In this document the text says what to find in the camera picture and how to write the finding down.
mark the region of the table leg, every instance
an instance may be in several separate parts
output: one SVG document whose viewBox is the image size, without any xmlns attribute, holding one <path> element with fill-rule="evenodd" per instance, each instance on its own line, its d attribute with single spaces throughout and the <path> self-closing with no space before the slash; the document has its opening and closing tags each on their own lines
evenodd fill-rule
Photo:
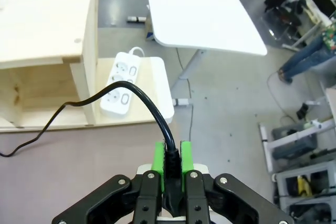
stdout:
<svg viewBox="0 0 336 224">
<path fill-rule="evenodd" d="M 188 79 L 190 73 L 197 67 L 201 59 L 206 56 L 207 51 L 203 49 L 198 49 L 196 53 L 192 56 L 191 60 L 188 62 L 187 66 L 183 69 L 182 73 L 179 75 L 179 78 L 175 81 L 171 90 L 176 86 L 179 80 Z M 173 99 L 174 106 L 179 105 L 189 105 L 191 104 L 190 100 L 187 98 L 178 98 Z"/>
<path fill-rule="evenodd" d="M 305 41 L 306 39 L 308 39 L 309 37 L 311 37 L 314 33 L 315 33 L 315 31 L 317 31 L 317 29 L 319 29 L 320 28 L 320 24 L 321 24 L 321 22 L 319 22 L 319 23 L 317 23 L 316 25 L 314 25 L 308 32 L 306 32 L 298 41 L 296 41 L 293 45 L 287 45 L 287 44 L 282 44 L 282 47 L 283 48 L 287 48 L 287 49 L 289 49 L 289 50 L 293 50 L 293 51 L 300 51 L 300 49 L 299 48 L 297 48 L 297 46 L 301 43 L 301 42 L 303 42 L 303 41 Z"/>
</svg>

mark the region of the wooden cabinet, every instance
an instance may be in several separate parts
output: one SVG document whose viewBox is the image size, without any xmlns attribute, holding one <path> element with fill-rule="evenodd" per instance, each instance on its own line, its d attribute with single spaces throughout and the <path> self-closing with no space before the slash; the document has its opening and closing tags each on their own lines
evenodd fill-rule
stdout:
<svg viewBox="0 0 336 224">
<path fill-rule="evenodd" d="M 96 93 L 98 0 L 0 0 L 0 131 L 39 129 L 66 101 Z M 95 106 L 53 127 L 94 125 Z"/>
</svg>

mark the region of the white table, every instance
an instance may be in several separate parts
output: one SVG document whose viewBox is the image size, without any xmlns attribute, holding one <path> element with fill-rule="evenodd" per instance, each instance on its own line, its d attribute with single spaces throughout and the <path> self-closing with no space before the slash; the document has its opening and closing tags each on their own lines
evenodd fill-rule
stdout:
<svg viewBox="0 0 336 224">
<path fill-rule="evenodd" d="M 149 0 L 155 40 L 198 49 L 179 80 L 188 78 L 207 50 L 265 55 L 265 44 L 239 0 Z"/>
</svg>

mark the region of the white cable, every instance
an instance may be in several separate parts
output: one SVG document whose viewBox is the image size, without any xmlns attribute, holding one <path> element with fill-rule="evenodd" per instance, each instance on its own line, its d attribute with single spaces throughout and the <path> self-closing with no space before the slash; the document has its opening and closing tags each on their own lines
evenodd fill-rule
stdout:
<svg viewBox="0 0 336 224">
<path fill-rule="evenodd" d="M 133 55 L 135 50 L 139 50 L 142 53 L 142 57 L 145 57 L 145 52 L 142 50 L 141 47 L 133 47 L 128 53 Z"/>
</svg>

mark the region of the sneaker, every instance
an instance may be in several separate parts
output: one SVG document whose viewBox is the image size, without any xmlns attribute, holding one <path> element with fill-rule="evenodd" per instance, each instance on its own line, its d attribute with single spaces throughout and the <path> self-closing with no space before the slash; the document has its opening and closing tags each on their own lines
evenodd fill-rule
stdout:
<svg viewBox="0 0 336 224">
<path fill-rule="evenodd" d="M 292 79 L 292 78 L 290 78 L 290 79 L 285 79 L 285 78 L 283 77 L 283 73 L 281 73 L 280 71 L 278 71 L 278 77 L 279 77 L 280 81 L 282 81 L 283 83 L 285 83 L 285 84 L 287 84 L 287 85 L 291 85 L 292 82 L 293 82 L 293 79 Z"/>
</svg>

